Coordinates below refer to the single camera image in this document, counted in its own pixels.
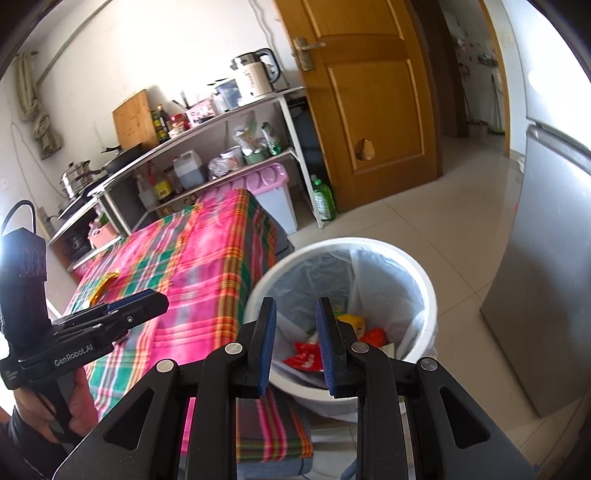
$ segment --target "metal screw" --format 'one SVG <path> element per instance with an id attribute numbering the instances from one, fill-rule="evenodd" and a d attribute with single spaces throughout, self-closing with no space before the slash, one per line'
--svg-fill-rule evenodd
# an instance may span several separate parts
<path id="1" fill-rule="evenodd" d="M 229 343 L 226 345 L 226 348 L 224 348 L 224 350 L 226 351 L 226 353 L 229 353 L 230 355 L 236 355 L 237 353 L 242 352 L 242 345 L 240 345 L 240 343 L 237 342 Z"/>
<path id="2" fill-rule="evenodd" d="M 156 370 L 160 373 L 170 372 L 174 368 L 174 363 L 172 360 L 161 360 L 156 364 Z"/>
<path id="3" fill-rule="evenodd" d="M 353 342 L 351 343 L 351 350 L 356 353 L 366 353 L 369 351 L 369 345 L 365 342 Z"/>
<path id="4" fill-rule="evenodd" d="M 425 358 L 421 358 L 421 367 L 432 372 L 437 370 L 437 361 L 430 356 L 426 356 Z"/>

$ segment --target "blue gripper pad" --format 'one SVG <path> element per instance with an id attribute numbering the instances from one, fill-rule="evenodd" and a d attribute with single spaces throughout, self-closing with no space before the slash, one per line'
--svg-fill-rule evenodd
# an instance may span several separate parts
<path id="1" fill-rule="evenodd" d="M 329 393 L 336 395 L 336 370 L 332 340 L 329 334 L 328 318 L 322 308 L 322 300 L 316 302 L 316 330 L 318 331 L 318 343 L 324 368 L 324 381 L 329 388 Z"/>
<path id="2" fill-rule="evenodd" d="M 273 344 L 275 343 L 275 327 L 277 325 L 277 303 L 271 297 L 265 297 L 261 304 L 261 312 L 257 322 L 265 322 L 263 332 L 261 355 L 259 357 L 259 383 L 258 393 L 262 396 L 269 384 L 269 373 L 271 372 L 271 356 Z"/>

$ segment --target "gray refrigerator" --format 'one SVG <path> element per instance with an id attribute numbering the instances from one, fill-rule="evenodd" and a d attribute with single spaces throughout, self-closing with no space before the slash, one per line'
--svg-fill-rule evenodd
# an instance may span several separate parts
<path id="1" fill-rule="evenodd" d="M 591 153 L 541 125 L 481 312 L 541 417 L 591 385 Z"/>
<path id="2" fill-rule="evenodd" d="M 546 416 L 591 387 L 591 83 L 539 10 L 503 5 L 533 125 L 513 230 L 481 311 Z"/>

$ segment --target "stainless steel pot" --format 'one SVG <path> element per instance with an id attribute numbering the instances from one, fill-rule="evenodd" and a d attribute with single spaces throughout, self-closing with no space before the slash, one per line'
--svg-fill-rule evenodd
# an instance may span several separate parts
<path id="1" fill-rule="evenodd" d="M 70 163 L 68 169 L 61 176 L 61 185 L 68 197 L 75 198 L 89 183 L 94 180 L 93 175 L 101 173 L 101 170 L 91 170 L 90 160 Z"/>

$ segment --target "power outlet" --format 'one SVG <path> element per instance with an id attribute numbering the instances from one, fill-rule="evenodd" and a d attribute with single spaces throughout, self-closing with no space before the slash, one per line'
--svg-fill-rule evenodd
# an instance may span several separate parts
<path id="1" fill-rule="evenodd" d="M 45 211 L 44 207 L 39 207 L 37 209 L 37 218 L 39 218 L 43 224 L 43 227 L 45 228 L 49 238 L 53 237 L 57 233 L 56 228 L 51 224 L 51 219 L 49 218 L 49 215 Z"/>

